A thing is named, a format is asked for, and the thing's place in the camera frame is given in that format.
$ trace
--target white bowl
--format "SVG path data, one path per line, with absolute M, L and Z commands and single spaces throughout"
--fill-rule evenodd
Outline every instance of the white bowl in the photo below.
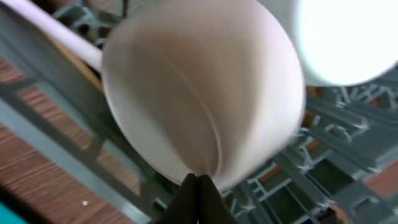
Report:
M 259 2 L 291 38 L 307 85 L 357 85 L 397 62 L 397 0 Z
M 103 71 L 123 133 L 177 184 L 193 172 L 232 186 L 302 120 L 294 47 L 255 0 L 164 1 L 115 28 Z

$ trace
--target drying rack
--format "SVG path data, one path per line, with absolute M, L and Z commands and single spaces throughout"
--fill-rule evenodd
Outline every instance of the drying rack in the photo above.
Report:
M 120 15 L 93 11 L 80 1 L 53 16 L 101 48 L 126 13 L 124 7 Z M 25 75 L 12 85 L 0 85 L 0 122 L 132 221 L 159 218 L 176 186 L 126 141 L 101 89 L 43 33 L 2 4 L 0 30 L 7 31 L 0 32 L 0 54 Z M 18 91 L 32 85 L 93 136 L 87 149 L 18 98 Z M 396 222 L 397 197 L 381 198 L 363 180 L 398 159 L 398 70 L 363 85 L 319 91 L 307 97 L 310 122 L 289 146 L 245 181 L 221 192 L 231 198 L 228 206 L 240 223 L 319 223 L 316 214 L 333 204 L 353 223 Z M 137 175 L 139 195 L 98 164 L 102 150 Z

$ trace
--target dish rack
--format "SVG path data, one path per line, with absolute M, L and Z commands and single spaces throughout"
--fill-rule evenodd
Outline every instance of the dish rack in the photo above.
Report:
M 126 18 L 125 2 L 121 5 L 115 15 L 78 1 L 53 16 L 102 48 L 111 29 Z M 135 16 L 141 8 L 129 14 Z M 125 140 L 101 90 L 46 36 L 2 4 L 0 30 L 8 30 L 0 33 L 0 54 L 26 76 L 0 86 L 0 122 L 132 221 L 160 217 L 177 187 Z M 77 148 L 16 97 L 32 85 L 94 136 L 87 150 Z M 396 223 L 397 197 L 381 198 L 363 180 L 398 159 L 397 99 L 397 68 L 358 86 L 313 88 L 305 122 L 292 142 L 245 181 L 221 192 L 231 213 L 239 223 L 322 223 L 320 214 L 337 205 L 353 223 Z M 139 195 L 98 165 L 101 150 L 138 176 Z

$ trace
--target teal object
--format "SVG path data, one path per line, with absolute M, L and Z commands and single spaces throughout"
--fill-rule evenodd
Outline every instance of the teal object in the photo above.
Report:
M 0 203 L 0 224 L 27 224 L 27 222 Z

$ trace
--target brown wood floor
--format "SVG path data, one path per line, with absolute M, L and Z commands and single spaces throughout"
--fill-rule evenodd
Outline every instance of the brown wood floor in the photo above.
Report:
M 53 12 L 74 0 L 35 2 L 46 11 Z M 118 0 L 89 2 L 103 10 L 114 12 Z M 20 73 L 0 57 L 0 82 L 12 83 L 21 78 L 23 77 Z M 90 143 L 91 136 L 40 90 L 28 88 L 21 91 L 19 96 L 81 148 Z M 115 158 L 109 154 L 102 154 L 99 161 L 128 187 L 139 193 L 137 179 Z M 397 174 L 398 162 L 366 183 L 379 194 L 388 195 L 398 189 Z M 0 183 L 54 223 L 131 223 L 108 202 L 74 180 L 1 124 Z

